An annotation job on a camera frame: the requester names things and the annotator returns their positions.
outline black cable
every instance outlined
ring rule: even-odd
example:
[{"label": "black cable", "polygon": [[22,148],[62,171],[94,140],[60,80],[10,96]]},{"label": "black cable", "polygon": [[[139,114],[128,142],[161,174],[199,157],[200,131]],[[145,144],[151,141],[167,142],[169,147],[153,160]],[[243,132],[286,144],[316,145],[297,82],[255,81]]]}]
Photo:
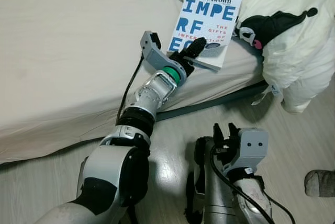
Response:
[{"label": "black cable", "polygon": [[122,101],[121,101],[119,110],[117,111],[116,122],[119,121],[119,119],[120,119],[121,111],[122,111],[122,109],[124,108],[124,105],[125,105],[125,101],[126,101],[126,98],[127,98],[128,91],[129,91],[129,89],[130,89],[130,87],[131,87],[131,85],[132,85],[132,83],[133,83],[133,81],[134,81],[134,79],[135,79],[135,77],[136,77],[136,75],[137,75],[138,70],[139,70],[140,67],[141,67],[141,64],[142,64],[143,60],[144,60],[144,57],[143,57],[143,54],[142,54],[142,56],[141,56],[141,58],[140,58],[140,61],[138,62],[137,67],[136,67],[134,73],[132,74],[132,77],[131,77],[131,79],[129,80],[129,83],[128,83],[128,85],[127,85],[127,87],[126,87],[126,89],[125,89],[125,92],[124,92],[124,94],[123,94],[123,97],[122,97]]},{"label": "black cable", "polygon": [[227,184],[231,189],[236,191],[239,195],[241,195],[245,200],[249,201],[260,213],[263,215],[263,217],[267,220],[269,224],[275,224],[273,219],[264,211],[264,209],[257,204],[249,195],[245,194],[242,190],[237,188],[235,185],[233,185],[226,177],[224,177],[220,171],[217,169],[215,163],[214,163],[214,152],[215,152],[215,145],[210,150],[209,160],[211,168],[214,170],[215,174],[225,183]]},{"label": "black cable", "polygon": [[279,202],[277,202],[276,200],[274,200],[273,198],[271,198],[265,191],[263,191],[263,194],[265,194],[265,195],[269,198],[269,200],[270,200],[271,202],[273,202],[274,204],[276,204],[277,206],[279,206],[279,208],[281,208],[284,212],[286,212],[287,215],[289,216],[289,218],[291,219],[292,224],[295,224],[294,217],[293,217],[293,215],[290,213],[290,211],[288,211],[287,208],[285,208],[282,204],[280,204]]}]

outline bed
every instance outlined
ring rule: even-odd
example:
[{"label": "bed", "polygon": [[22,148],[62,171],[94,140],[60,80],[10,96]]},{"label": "bed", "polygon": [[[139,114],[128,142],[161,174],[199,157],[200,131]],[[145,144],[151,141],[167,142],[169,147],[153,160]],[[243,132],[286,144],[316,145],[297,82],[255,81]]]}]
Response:
[{"label": "bed", "polygon": [[[0,0],[0,163],[108,134],[139,61],[143,32],[156,31],[166,51],[181,5],[180,0]],[[164,111],[257,84],[263,80],[262,61],[258,50],[233,40],[222,70],[196,68]],[[144,64],[130,92],[150,74]]]}]

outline light gray floor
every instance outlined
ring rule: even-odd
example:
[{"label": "light gray floor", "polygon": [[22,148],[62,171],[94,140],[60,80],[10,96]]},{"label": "light gray floor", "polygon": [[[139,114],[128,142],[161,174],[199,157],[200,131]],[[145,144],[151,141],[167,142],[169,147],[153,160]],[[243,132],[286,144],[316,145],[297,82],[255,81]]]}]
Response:
[{"label": "light gray floor", "polygon": [[[267,157],[258,175],[267,192],[286,206],[297,223],[331,224],[335,198],[310,198],[304,177],[313,169],[335,169],[334,80],[301,115],[290,115],[270,96],[256,107],[252,98],[157,123],[151,145],[149,190],[138,204],[140,224],[187,223],[185,184],[192,169],[194,142],[212,134],[218,122],[260,127],[270,133]],[[0,223],[33,223],[50,208],[75,197],[81,161],[97,146],[89,142],[45,158],[0,166]],[[275,223],[289,223],[273,208]]]}]

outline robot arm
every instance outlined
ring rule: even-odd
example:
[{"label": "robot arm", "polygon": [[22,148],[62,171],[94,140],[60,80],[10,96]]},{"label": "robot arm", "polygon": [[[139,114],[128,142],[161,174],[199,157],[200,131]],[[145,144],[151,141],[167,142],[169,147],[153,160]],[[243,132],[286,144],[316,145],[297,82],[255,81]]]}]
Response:
[{"label": "robot arm", "polygon": [[184,57],[197,57],[205,44],[198,38],[167,58],[157,34],[144,33],[142,55],[157,71],[135,91],[112,133],[83,162],[77,199],[50,210],[36,224],[118,224],[127,207],[144,198],[156,113],[192,73]]}]

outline book cover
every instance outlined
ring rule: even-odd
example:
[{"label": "book cover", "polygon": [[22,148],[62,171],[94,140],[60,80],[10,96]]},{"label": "book cover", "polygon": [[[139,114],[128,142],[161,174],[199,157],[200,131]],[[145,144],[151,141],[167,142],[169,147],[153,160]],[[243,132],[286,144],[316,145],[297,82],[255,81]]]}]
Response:
[{"label": "book cover", "polygon": [[184,0],[168,53],[181,51],[196,38],[205,37],[205,49],[196,59],[190,60],[220,70],[235,28],[241,1]]}]

